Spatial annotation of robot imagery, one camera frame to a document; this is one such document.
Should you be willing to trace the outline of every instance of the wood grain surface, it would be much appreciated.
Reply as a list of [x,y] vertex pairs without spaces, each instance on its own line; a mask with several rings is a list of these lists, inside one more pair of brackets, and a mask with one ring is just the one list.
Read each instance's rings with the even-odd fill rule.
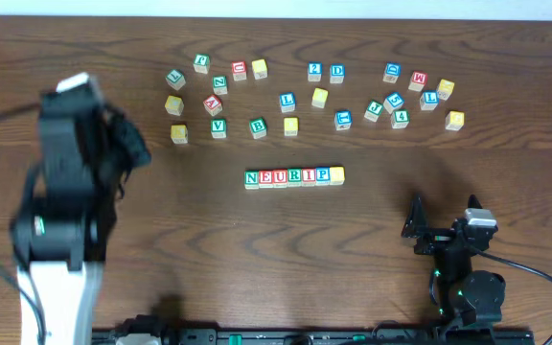
[[[196,74],[196,53],[211,57]],[[233,82],[230,63],[265,58],[265,80]],[[344,63],[343,84],[307,82],[307,63]],[[384,63],[402,65],[397,84]],[[165,83],[180,69],[179,93]],[[455,81],[427,113],[407,91],[413,70]],[[109,100],[142,130],[152,164],[127,183],[108,246],[95,326],[138,313],[215,321],[222,327],[372,327],[436,317],[426,290],[429,257],[400,238],[414,193],[432,224],[449,225],[475,193],[499,222],[490,252],[552,274],[552,23],[462,21],[216,20],[0,17],[0,111],[37,101],[38,91],[80,71],[100,78]],[[212,139],[201,101],[224,74],[228,138]],[[330,91],[311,107],[317,85]],[[406,129],[388,116],[363,119],[371,99],[402,93]],[[283,135],[278,95],[294,92],[296,138]],[[165,111],[180,95],[182,117]],[[347,108],[353,127],[334,130]],[[446,132],[448,110],[466,112]],[[268,134],[253,140],[248,120]],[[190,144],[169,126],[186,123]],[[23,179],[38,159],[35,115],[0,122],[0,261],[12,269],[8,223]],[[246,191],[247,169],[341,164],[341,187]],[[502,325],[552,332],[552,285],[474,258],[507,282]],[[18,294],[0,281],[0,344],[19,339]]]

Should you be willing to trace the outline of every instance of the wooden cube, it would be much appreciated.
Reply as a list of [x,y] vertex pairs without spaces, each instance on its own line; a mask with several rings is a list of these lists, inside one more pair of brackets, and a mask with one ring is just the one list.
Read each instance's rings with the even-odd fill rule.
[[176,96],[168,96],[168,99],[165,101],[165,110],[172,114],[180,116],[182,115],[182,109],[184,108],[184,103],[182,99]]
[[286,188],[287,187],[287,169],[275,170],[272,172],[274,178],[274,188]]
[[410,84],[408,85],[408,90],[421,91],[426,86],[426,83],[427,83],[427,74],[422,72],[413,72],[412,77],[410,77]]
[[438,93],[436,91],[426,91],[419,100],[421,110],[433,110],[438,106]]
[[399,93],[394,92],[391,95],[387,96],[387,98],[384,100],[384,108],[389,112],[389,114],[393,113],[393,110],[398,110],[403,106],[403,98],[400,96]]
[[267,63],[264,59],[253,61],[253,75],[255,75],[256,80],[267,78]]
[[297,118],[285,118],[285,136],[297,136],[299,122]]
[[212,88],[217,95],[227,94],[227,78],[225,76],[212,77]]
[[330,73],[330,83],[344,82],[344,65],[333,64]]
[[174,90],[178,91],[182,86],[187,82],[184,79],[184,76],[178,70],[172,70],[166,77],[165,81],[171,86]]
[[333,123],[335,124],[335,130],[350,128],[353,123],[351,112],[348,110],[337,111],[333,117]]
[[323,64],[321,62],[310,62],[308,64],[308,81],[321,81],[323,75]]
[[287,187],[301,187],[302,186],[302,170],[301,169],[288,169]]
[[384,75],[382,76],[382,81],[394,83],[398,81],[402,67],[398,63],[387,63],[384,68]]
[[406,128],[410,123],[410,116],[406,110],[396,110],[391,115],[391,128]]
[[203,102],[203,106],[206,108],[206,111],[212,116],[217,116],[222,111],[222,103],[220,102],[219,97],[211,95]]
[[231,72],[234,75],[234,81],[246,80],[246,62],[238,61],[231,63]]
[[215,139],[224,139],[227,137],[227,123],[225,119],[213,119],[210,122],[210,132]]
[[316,186],[316,170],[314,168],[302,169],[302,187]]
[[189,143],[189,131],[186,125],[172,125],[170,136],[174,144]]
[[330,168],[330,185],[338,186],[344,184],[344,167]]
[[259,188],[274,188],[273,171],[259,171]]
[[292,92],[280,95],[280,111],[290,112],[295,110],[295,95]]
[[382,104],[376,101],[371,101],[368,108],[365,109],[365,115],[363,115],[363,117],[372,122],[376,122],[379,119],[381,112]]
[[329,91],[323,90],[321,88],[315,88],[314,94],[312,94],[312,106],[324,108],[325,103],[327,102],[327,96],[329,95]]
[[193,61],[193,68],[198,73],[208,73],[210,70],[210,57],[205,54],[195,55],[195,61]]
[[447,115],[447,123],[445,129],[459,130],[464,126],[465,114],[461,111],[451,111]]
[[446,101],[449,99],[452,90],[455,88],[455,83],[449,80],[440,80],[438,84],[438,98]]
[[244,188],[259,189],[259,172],[244,172]]
[[330,169],[329,168],[316,168],[316,185],[317,186],[329,186]]
[[267,126],[262,118],[251,120],[249,123],[250,133],[253,135],[253,139],[263,138],[267,135]]

